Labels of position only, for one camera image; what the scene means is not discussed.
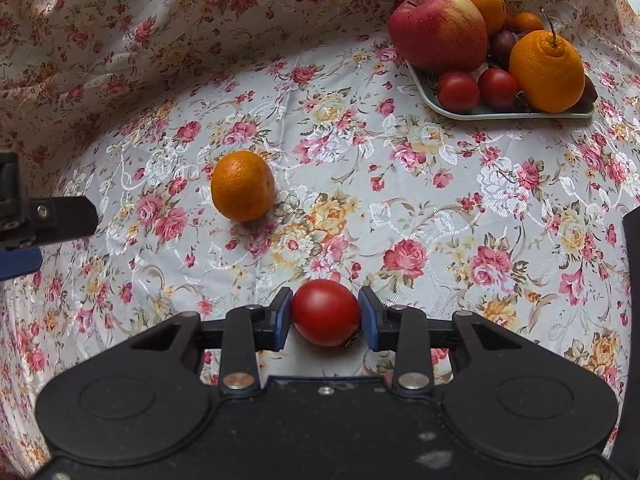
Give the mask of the red tomato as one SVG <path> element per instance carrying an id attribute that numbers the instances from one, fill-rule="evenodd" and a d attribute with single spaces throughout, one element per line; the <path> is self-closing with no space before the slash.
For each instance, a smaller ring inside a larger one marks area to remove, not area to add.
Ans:
<path id="1" fill-rule="evenodd" d="M 345 286 L 331 280 L 312 280 L 293 296 L 292 321 L 312 344 L 336 347 L 359 330 L 360 309 Z"/>

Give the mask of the small mandarin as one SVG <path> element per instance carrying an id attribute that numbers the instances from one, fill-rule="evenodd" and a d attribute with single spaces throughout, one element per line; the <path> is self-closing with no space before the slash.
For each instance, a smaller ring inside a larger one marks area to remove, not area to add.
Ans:
<path id="1" fill-rule="evenodd" d="M 235 222 L 262 218 L 276 196 L 271 169 L 250 151 L 229 153 L 216 163 L 210 192 L 216 209 Z"/>
<path id="2" fill-rule="evenodd" d="M 528 34 L 535 30 L 544 30 L 544 22 L 541 17 L 534 12 L 520 12 L 515 14 L 513 24 L 519 34 Z"/>

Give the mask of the white box with black rim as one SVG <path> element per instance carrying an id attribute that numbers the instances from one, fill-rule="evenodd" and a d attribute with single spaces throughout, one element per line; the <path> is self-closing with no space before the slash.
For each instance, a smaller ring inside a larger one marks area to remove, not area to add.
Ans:
<path id="1" fill-rule="evenodd" d="M 627 385 L 611 460 L 631 479 L 638 479 L 640 438 L 640 211 L 638 208 L 626 214 L 623 218 L 623 227 L 630 277 L 631 336 Z"/>

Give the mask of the floral tablecloth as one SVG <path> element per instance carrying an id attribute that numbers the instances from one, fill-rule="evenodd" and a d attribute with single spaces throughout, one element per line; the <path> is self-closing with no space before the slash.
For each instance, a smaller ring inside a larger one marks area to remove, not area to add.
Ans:
<path id="1" fill-rule="evenodd" d="M 579 50 L 589 122 L 452 122 L 387 33 L 400 0 L 1 0 L 1 145 L 32 195 L 83 195 L 88 240 L 1 287 L 1 470 L 48 457 L 34 416 L 66 368 L 181 311 L 222 318 L 283 286 L 370 286 L 469 309 L 627 385 L 623 218 L 639 203 L 639 19 L 544 9 Z M 224 155 L 271 169 L 268 214 L 214 206 Z"/>

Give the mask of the red tomato tray front-left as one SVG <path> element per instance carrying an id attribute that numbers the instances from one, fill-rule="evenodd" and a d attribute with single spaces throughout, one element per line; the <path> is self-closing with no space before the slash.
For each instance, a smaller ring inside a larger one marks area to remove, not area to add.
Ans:
<path id="1" fill-rule="evenodd" d="M 480 87 L 467 73 L 448 72 L 438 78 L 436 96 L 444 110 L 469 114 L 480 102 Z"/>

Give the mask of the red tomato tray front-right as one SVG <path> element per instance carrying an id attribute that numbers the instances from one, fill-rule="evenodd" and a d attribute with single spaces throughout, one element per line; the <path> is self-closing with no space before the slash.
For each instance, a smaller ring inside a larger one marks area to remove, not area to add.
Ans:
<path id="1" fill-rule="evenodd" d="M 492 110 L 510 110 L 520 92 L 518 81 L 501 68 L 488 68 L 477 81 L 482 103 Z"/>

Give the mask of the large red apple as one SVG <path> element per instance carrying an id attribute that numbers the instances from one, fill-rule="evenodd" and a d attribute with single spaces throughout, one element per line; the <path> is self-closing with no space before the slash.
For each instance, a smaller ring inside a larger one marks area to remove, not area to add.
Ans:
<path id="1" fill-rule="evenodd" d="M 487 55 L 485 21 L 471 0 L 405 0 L 388 31 L 397 52 L 425 73 L 472 73 Z"/>

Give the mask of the large orange with stem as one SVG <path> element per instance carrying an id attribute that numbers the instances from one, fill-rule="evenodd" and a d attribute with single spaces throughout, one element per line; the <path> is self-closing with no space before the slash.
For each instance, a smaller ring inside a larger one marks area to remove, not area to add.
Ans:
<path id="1" fill-rule="evenodd" d="M 521 36 L 510 53 L 509 73 L 530 107 L 560 114 L 578 103 L 586 76 L 577 49 L 555 31 L 544 10 L 540 13 L 548 27 Z"/>

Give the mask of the dark plum tray right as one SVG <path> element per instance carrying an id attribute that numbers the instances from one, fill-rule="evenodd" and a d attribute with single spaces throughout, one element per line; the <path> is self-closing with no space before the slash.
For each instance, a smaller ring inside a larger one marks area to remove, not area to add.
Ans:
<path id="1" fill-rule="evenodd" d="M 591 105 L 597 101 L 598 92 L 596 87 L 594 86 L 591 78 L 589 76 L 585 76 L 585 87 L 582 92 L 582 96 L 580 97 L 579 104 L 583 106 Z"/>

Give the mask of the purple plum tray rear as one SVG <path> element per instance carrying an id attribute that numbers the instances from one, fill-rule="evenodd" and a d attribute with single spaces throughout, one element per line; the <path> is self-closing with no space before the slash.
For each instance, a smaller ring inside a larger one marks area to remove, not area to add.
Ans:
<path id="1" fill-rule="evenodd" d="M 518 42 L 518 37 L 510 30 L 500 30 L 492 37 L 489 46 L 489 61 L 491 64 L 509 69 L 511 51 Z"/>

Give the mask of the small mandarin on tray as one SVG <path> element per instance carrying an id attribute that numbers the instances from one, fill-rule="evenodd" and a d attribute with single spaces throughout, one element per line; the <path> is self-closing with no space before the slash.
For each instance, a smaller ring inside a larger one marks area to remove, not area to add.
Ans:
<path id="1" fill-rule="evenodd" d="M 528 34 L 535 30 L 544 30 L 544 22 L 541 17 L 534 12 L 520 12 L 515 14 L 513 24 L 519 34 Z"/>

